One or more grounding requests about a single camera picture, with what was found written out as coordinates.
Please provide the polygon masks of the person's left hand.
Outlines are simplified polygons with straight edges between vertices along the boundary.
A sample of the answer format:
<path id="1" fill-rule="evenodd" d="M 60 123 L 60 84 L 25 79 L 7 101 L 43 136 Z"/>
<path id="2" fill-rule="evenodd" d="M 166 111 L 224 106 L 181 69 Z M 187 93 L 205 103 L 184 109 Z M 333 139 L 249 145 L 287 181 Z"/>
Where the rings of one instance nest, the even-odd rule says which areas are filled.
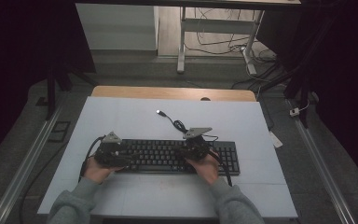
<path id="1" fill-rule="evenodd" d="M 102 184 L 113 172 L 122 170 L 122 167 L 102 167 L 93 157 L 86 161 L 86 168 L 83 176 L 89 180 Z"/>

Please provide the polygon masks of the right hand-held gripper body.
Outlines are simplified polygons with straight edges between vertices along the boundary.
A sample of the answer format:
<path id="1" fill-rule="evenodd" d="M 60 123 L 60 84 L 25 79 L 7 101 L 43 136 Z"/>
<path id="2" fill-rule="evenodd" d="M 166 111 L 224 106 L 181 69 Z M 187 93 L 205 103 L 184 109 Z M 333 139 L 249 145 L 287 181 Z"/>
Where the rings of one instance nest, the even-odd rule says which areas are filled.
<path id="1" fill-rule="evenodd" d="M 209 144 L 204 140 L 202 135 L 211 131 L 211 127 L 206 128 L 190 128 L 184 133 L 184 145 L 182 146 L 182 154 L 185 158 L 192 161 L 199 161 L 206 157 L 209 153 Z"/>

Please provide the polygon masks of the black curtain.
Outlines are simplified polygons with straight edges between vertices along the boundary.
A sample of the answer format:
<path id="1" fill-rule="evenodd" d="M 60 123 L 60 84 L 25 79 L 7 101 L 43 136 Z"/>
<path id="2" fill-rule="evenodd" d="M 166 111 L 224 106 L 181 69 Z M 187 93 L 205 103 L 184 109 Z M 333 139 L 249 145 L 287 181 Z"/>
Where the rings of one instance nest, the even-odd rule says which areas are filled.
<path id="1" fill-rule="evenodd" d="M 35 83 L 96 71 L 77 0 L 0 0 L 0 144 Z"/>
<path id="2" fill-rule="evenodd" d="M 266 11 L 257 39 L 287 70 L 299 66 L 323 19 L 332 26 L 304 71 L 319 97 L 316 111 L 358 167 L 358 0 L 300 0 L 308 11 Z"/>

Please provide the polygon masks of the wooden table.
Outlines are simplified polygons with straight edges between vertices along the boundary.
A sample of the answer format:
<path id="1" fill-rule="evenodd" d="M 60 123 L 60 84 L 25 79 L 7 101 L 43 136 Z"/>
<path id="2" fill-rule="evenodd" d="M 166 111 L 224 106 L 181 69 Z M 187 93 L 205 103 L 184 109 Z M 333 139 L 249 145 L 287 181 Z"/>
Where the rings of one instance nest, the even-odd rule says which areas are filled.
<path id="1" fill-rule="evenodd" d="M 119 97 L 139 99 L 200 100 L 208 97 L 211 101 L 255 102 L 252 91 L 218 90 L 165 87 L 97 86 L 92 91 L 94 97 Z"/>

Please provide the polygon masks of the white cabinet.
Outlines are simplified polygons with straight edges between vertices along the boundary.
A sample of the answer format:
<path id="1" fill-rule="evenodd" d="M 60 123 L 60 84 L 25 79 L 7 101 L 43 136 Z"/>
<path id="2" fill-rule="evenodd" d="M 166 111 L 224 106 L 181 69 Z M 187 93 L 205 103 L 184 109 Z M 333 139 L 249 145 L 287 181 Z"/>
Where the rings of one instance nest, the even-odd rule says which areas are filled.
<path id="1" fill-rule="evenodd" d="M 158 7 L 76 3 L 76 9 L 91 49 L 158 49 Z"/>

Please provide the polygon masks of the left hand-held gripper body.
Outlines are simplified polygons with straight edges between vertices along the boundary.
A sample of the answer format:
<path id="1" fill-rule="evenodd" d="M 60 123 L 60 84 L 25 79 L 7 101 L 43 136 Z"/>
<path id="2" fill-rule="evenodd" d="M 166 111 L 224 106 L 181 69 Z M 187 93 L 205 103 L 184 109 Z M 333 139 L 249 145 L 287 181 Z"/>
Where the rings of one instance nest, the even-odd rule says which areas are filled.
<path id="1" fill-rule="evenodd" d="M 111 132 L 106 135 L 94 153 L 94 159 L 102 167 L 123 167 L 124 161 L 118 156 L 121 139 Z"/>

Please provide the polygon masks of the person's right hand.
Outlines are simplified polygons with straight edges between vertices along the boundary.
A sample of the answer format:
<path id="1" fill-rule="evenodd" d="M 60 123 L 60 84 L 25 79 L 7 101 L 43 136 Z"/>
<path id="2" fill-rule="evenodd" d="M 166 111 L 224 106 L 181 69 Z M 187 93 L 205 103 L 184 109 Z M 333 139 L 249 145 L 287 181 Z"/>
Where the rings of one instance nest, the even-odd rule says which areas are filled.
<path id="1" fill-rule="evenodd" d="M 218 179 L 218 161 L 211 155 L 207 155 L 200 161 L 186 159 L 186 161 L 196 170 L 196 173 L 206 183 L 212 185 Z"/>

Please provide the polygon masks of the black metal stand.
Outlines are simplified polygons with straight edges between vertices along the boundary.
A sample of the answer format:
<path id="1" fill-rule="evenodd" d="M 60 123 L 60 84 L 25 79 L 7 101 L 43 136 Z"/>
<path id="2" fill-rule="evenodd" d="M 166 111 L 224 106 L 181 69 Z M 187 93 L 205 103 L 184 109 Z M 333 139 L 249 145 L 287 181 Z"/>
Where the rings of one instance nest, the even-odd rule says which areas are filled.
<path id="1" fill-rule="evenodd" d="M 76 69 L 69 63 L 58 63 L 52 65 L 48 70 L 47 84 L 48 84 L 48 114 L 46 120 L 50 120 L 56 110 L 56 91 L 55 86 L 58 85 L 62 91 L 70 91 L 73 88 L 73 83 L 69 75 L 73 74 L 76 77 L 89 83 L 92 87 L 96 87 L 99 83 L 87 76 L 85 73 Z"/>
<path id="2" fill-rule="evenodd" d="M 273 79 L 270 83 L 263 85 L 260 91 L 267 91 L 278 84 L 289 80 L 289 84 L 283 91 L 283 95 L 286 99 L 294 99 L 298 93 L 300 93 L 300 106 L 299 120 L 303 127 L 308 129 L 309 125 L 307 122 L 307 109 L 309 106 L 309 90 L 310 90 L 310 64 L 300 63 L 296 68 L 287 72 L 285 75 Z"/>

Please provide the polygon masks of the white paper label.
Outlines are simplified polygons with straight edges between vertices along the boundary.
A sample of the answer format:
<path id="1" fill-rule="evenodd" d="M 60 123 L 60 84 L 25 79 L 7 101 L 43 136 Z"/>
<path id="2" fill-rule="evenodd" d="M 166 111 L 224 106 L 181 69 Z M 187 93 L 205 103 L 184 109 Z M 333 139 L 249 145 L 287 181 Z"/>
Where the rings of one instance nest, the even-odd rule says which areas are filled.
<path id="1" fill-rule="evenodd" d="M 273 132 L 269 132 L 269 135 L 275 148 L 282 146 L 282 141 Z"/>

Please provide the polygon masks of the aluminium rail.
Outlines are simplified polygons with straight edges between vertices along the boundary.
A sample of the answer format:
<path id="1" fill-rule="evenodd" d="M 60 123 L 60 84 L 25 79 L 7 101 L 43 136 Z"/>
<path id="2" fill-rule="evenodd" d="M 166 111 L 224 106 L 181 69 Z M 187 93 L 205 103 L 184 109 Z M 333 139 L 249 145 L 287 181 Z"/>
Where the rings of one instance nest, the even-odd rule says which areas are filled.
<path id="1" fill-rule="evenodd" d="M 342 224 L 356 224 L 355 218 L 349 208 L 340 188 L 338 187 L 334 177 L 331 175 L 323 155 L 319 151 L 312 134 L 301 122 L 299 115 L 292 113 L 292 108 L 289 109 L 289 116 L 295 121 L 296 127 L 301 135 L 301 138 L 310 154 L 315 169 L 324 183 L 324 188 L 329 194 L 332 204 L 334 205 L 337 215 Z"/>
<path id="2" fill-rule="evenodd" d="M 5 224 L 7 218 L 12 211 L 14 204 L 20 196 L 20 193 L 34 168 L 34 165 L 48 140 L 48 136 L 55 125 L 58 116 L 62 112 L 65 100 L 59 100 L 55 105 L 55 110 L 49 119 L 43 123 L 42 128 L 37 132 L 36 139 L 29 147 L 20 167 L 11 179 L 5 193 L 0 200 L 0 224 Z"/>

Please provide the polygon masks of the white desk frame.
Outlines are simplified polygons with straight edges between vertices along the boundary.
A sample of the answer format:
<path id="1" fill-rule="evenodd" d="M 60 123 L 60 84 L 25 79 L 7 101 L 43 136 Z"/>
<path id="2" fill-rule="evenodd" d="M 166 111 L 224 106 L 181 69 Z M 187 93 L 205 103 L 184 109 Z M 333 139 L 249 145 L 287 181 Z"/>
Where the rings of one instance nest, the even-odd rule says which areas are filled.
<path id="1" fill-rule="evenodd" d="M 177 73 L 185 72 L 185 37 L 186 32 L 198 32 L 199 20 L 188 19 L 188 7 L 253 9 L 258 12 L 254 21 L 223 21 L 206 20 L 204 31 L 217 34 L 249 35 L 243 58 L 249 62 L 249 52 L 253 45 L 256 32 L 266 10 L 295 10 L 302 8 L 302 0 L 75 0 L 81 4 L 122 5 L 122 6 L 153 6 L 180 7 L 180 44 L 178 49 Z"/>

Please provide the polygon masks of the black floor frame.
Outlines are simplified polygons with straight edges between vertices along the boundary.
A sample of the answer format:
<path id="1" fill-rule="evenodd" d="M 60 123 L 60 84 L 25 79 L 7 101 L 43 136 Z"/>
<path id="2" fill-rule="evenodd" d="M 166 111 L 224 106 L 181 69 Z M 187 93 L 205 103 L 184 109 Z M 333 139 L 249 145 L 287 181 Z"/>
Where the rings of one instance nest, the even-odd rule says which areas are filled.
<path id="1" fill-rule="evenodd" d="M 70 124 L 70 121 L 57 121 L 48 136 L 48 141 L 51 143 L 61 143 L 69 131 Z"/>

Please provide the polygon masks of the black keyboard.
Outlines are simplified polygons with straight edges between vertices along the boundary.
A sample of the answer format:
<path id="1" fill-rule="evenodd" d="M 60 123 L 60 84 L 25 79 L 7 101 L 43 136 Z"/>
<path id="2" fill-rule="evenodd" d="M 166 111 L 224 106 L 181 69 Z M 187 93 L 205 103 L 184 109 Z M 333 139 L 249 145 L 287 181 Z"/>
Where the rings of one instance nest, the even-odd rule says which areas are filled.
<path id="1" fill-rule="evenodd" d="M 121 170 L 123 174 L 182 175 L 195 174 L 196 170 L 185 159 L 175 155 L 182 150 L 172 150 L 172 146 L 183 145 L 185 140 L 144 140 L 124 139 L 123 143 L 137 150 L 134 164 Z M 236 144 L 232 141 L 206 141 L 209 148 L 218 153 L 219 159 L 228 173 L 238 176 L 241 173 Z"/>

